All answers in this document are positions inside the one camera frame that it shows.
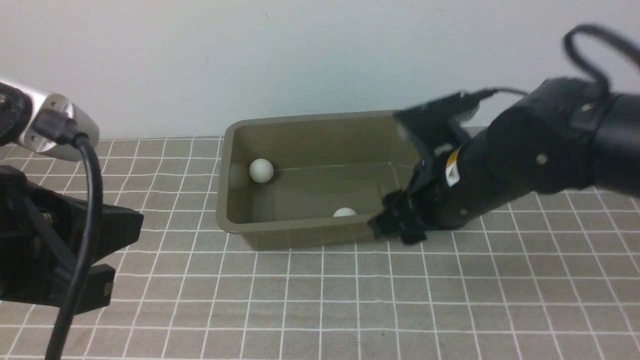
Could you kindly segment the black gripper right view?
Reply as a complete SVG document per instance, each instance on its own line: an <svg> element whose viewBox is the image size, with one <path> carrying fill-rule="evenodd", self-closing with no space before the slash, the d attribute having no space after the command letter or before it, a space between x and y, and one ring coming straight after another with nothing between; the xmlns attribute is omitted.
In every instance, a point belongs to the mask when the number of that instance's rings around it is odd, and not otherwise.
<svg viewBox="0 0 640 360"><path fill-rule="evenodd" d="M481 137L462 128L480 103L479 92L455 92L393 114L419 160L407 186L384 195L381 212L368 219L375 239L421 243L434 230L434 201L480 196Z"/></svg>

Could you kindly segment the black gripper left view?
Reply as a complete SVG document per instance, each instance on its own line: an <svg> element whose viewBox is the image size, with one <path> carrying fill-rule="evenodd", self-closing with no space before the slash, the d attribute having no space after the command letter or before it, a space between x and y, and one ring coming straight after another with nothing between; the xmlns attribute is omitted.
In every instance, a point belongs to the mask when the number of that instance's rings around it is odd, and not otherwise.
<svg viewBox="0 0 640 360"><path fill-rule="evenodd" d="M2 301L59 308L76 266L88 214L84 200L30 182L2 165L0 275ZM115 269L99 262L138 241L144 215L105 204L92 239L93 264L77 314L110 305Z"/></svg>

